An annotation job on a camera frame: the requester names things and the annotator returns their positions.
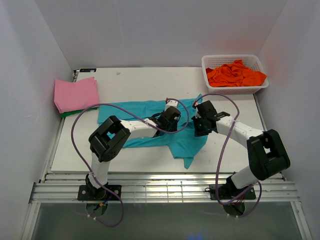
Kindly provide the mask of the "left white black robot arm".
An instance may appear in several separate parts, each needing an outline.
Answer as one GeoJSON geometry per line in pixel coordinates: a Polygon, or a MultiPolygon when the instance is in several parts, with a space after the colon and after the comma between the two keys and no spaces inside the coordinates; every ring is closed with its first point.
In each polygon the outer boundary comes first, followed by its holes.
{"type": "Polygon", "coordinates": [[[113,160],[128,140],[153,139],[165,132],[177,131],[181,112],[177,101],[169,101],[164,111],[142,121],[121,120],[108,117],[89,137],[92,152],[91,171],[85,179],[87,192],[100,200],[106,195],[110,161],[113,160]]]}

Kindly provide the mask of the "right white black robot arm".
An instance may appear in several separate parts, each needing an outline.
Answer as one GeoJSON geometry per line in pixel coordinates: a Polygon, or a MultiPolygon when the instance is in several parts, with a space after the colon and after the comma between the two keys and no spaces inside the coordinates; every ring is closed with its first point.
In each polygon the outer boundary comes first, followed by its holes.
{"type": "Polygon", "coordinates": [[[217,112],[209,100],[194,103],[193,108],[196,110],[192,117],[196,137],[215,132],[247,150],[248,166],[229,176],[225,184],[217,185],[213,191],[215,198],[237,199],[248,186],[290,167],[291,161],[276,130],[263,131],[238,122],[227,112],[217,112]]]}

